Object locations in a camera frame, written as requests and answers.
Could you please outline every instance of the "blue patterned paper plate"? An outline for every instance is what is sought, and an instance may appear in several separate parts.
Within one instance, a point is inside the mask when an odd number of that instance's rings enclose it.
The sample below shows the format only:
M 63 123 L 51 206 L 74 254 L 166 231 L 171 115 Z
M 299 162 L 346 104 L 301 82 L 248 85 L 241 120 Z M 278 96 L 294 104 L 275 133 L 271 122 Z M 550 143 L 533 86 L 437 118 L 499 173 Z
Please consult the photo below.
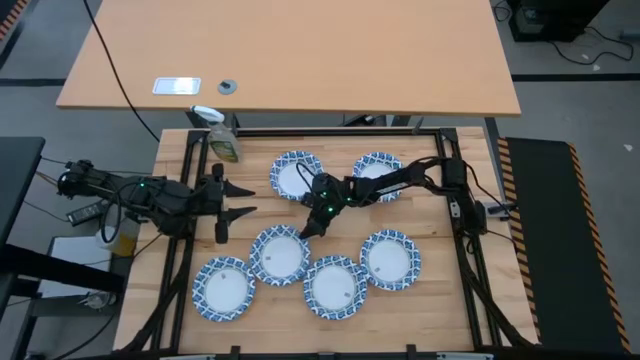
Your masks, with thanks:
M 263 230 L 249 252 L 251 271 L 273 286 L 287 286 L 307 272 L 311 250 L 293 226 L 275 225 Z
M 420 275 L 422 260 L 416 244 L 395 230 L 369 236 L 360 249 L 360 264 L 373 285 L 391 291 L 404 290 Z
M 311 311 L 328 320 L 353 316 L 367 298 L 362 267 L 342 255 L 325 256 L 311 265 L 303 285 Z
M 364 155 L 353 165 L 353 176 L 375 179 L 392 171 L 402 169 L 402 162 L 395 156 L 383 152 L 372 152 Z M 398 190 L 378 199 L 378 202 L 390 202 L 398 198 L 402 191 Z
M 220 256 L 209 260 L 196 275 L 191 300 L 204 318 L 225 322 L 247 311 L 255 293 L 255 276 L 247 264 Z
M 281 197 L 300 201 L 304 193 L 309 192 L 309 187 L 300 177 L 296 163 L 303 163 L 312 172 L 309 174 L 303 167 L 300 167 L 300 172 L 307 179 L 309 185 L 311 185 L 314 175 L 324 172 L 320 160 L 312 153 L 300 150 L 289 151 L 280 155 L 271 165 L 269 182 L 273 190 Z

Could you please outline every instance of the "desk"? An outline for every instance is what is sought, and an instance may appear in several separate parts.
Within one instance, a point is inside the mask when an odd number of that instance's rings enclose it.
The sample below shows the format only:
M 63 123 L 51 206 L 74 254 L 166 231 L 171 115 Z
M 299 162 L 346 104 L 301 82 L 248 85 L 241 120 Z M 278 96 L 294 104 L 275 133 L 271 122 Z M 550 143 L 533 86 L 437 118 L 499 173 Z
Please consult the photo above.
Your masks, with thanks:
M 140 109 L 520 114 L 487 0 L 105 0 L 97 23 Z M 153 95 L 158 77 L 200 93 Z M 93 29 L 57 105 L 127 108 Z
M 480 184 L 497 196 L 498 184 L 482 128 L 458 128 L 457 133 L 463 159 L 475 168 Z M 186 138 L 186 130 L 163 132 L 154 175 L 179 180 Z M 435 139 L 428 136 L 250 137 L 241 138 L 241 142 L 245 160 L 242 164 L 225 164 L 225 174 L 235 185 L 251 189 L 256 195 L 227 199 L 227 204 L 230 207 L 257 206 L 258 210 L 232 224 L 229 243 L 225 245 L 215 244 L 213 217 L 198 220 L 189 288 L 195 274 L 210 258 L 224 254 L 247 261 L 249 248 L 261 230 L 274 224 L 297 227 L 305 224 L 308 209 L 279 198 L 269 185 L 269 167 L 278 155 L 291 149 L 311 151 L 320 158 L 326 171 L 340 177 L 350 175 L 353 163 L 370 151 L 389 152 L 405 164 L 437 153 Z M 190 185 L 195 179 L 198 160 L 195 156 Z M 210 172 L 216 161 L 210 149 L 207 159 L 206 171 Z M 431 175 L 438 178 L 435 172 Z M 471 188 L 476 198 L 489 201 L 481 196 L 475 185 Z M 493 231 L 509 234 L 506 223 L 490 220 L 488 226 Z M 405 351 L 406 344 L 416 344 L 418 351 L 471 350 L 445 198 L 424 189 L 410 188 L 390 204 L 345 209 L 333 220 L 324 238 L 311 240 L 312 260 L 329 254 L 357 259 L 367 236 L 382 228 L 406 233 L 421 251 L 422 272 L 411 288 L 396 293 L 369 286 L 362 310 L 348 320 L 335 322 L 311 313 L 304 303 L 301 283 L 274 288 L 258 282 L 248 312 L 230 323 L 214 323 L 201 317 L 191 304 L 189 291 L 179 352 L 228 353 L 231 345 L 240 345 L 243 353 L 401 352 Z M 138 247 L 155 236 L 153 226 L 143 225 Z M 483 236 L 481 241 L 496 303 L 523 336 L 536 341 L 513 245 L 491 234 Z M 155 307 L 166 251 L 167 239 L 161 237 L 133 263 L 115 349 L 122 348 L 132 339 Z M 178 259 L 182 258 L 180 252 L 179 249 Z M 171 309 L 167 313 L 166 319 L 172 319 Z M 479 315 L 483 339 L 488 343 L 484 312 L 479 311 Z M 172 321 L 165 320 L 162 347 L 168 346 L 171 324 Z

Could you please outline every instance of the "light wood desk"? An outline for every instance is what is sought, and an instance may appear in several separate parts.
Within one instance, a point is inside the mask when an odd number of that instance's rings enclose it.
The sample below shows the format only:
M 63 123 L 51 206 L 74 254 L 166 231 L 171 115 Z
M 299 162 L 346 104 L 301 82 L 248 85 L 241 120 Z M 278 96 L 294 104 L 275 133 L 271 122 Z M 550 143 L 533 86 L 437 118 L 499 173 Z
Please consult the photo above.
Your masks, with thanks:
M 482 128 L 457 130 L 463 159 L 475 168 L 481 185 L 498 196 Z M 186 130 L 163 132 L 154 175 L 179 180 L 186 136 Z M 256 195 L 227 199 L 227 204 L 257 206 L 258 210 L 232 224 L 229 243 L 225 245 L 215 244 L 213 217 L 198 220 L 189 284 L 212 257 L 231 255 L 248 261 L 249 248 L 261 230 L 275 224 L 304 226 L 309 210 L 279 198 L 269 185 L 269 168 L 278 155 L 291 149 L 311 151 L 320 158 L 326 171 L 341 177 L 350 175 L 353 163 L 370 151 L 389 152 L 405 164 L 437 154 L 435 141 L 428 136 L 301 136 L 241 138 L 241 142 L 246 159 L 242 164 L 225 164 L 225 174 L 235 185 L 251 189 Z M 216 161 L 210 149 L 207 159 L 206 171 L 210 172 Z M 197 160 L 194 155 L 190 185 L 195 179 Z M 490 201 L 474 185 L 471 188 L 476 198 Z M 490 220 L 488 226 L 509 235 L 506 223 Z M 329 321 L 308 309 L 302 296 L 302 283 L 274 288 L 257 282 L 256 296 L 248 312 L 230 323 L 214 323 L 200 316 L 192 305 L 189 290 L 180 353 L 228 353 L 232 345 L 240 345 L 243 353 L 402 352 L 406 344 L 416 344 L 418 351 L 472 349 L 445 198 L 424 189 L 410 188 L 390 204 L 345 209 L 333 220 L 324 238 L 311 240 L 312 260 L 330 254 L 343 254 L 357 260 L 364 240 L 383 228 L 404 232 L 420 249 L 422 272 L 409 289 L 389 292 L 369 286 L 360 312 L 344 321 Z M 155 227 L 144 225 L 138 247 L 155 236 Z M 513 245 L 491 234 L 483 236 L 481 241 L 496 303 L 523 336 L 536 341 Z M 126 345 L 155 307 L 166 251 L 167 239 L 160 238 L 135 259 L 114 348 Z M 173 319 L 172 312 L 168 314 L 163 347 L 168 346 Z M 479 315 L 483 339 L 488 343 L 484 311 L 479 311 Z
M 104 0 L 97 23 L 140 109 L 520 114 L 488 0 Z M 57 105 L 127 108 L 93 29 Z

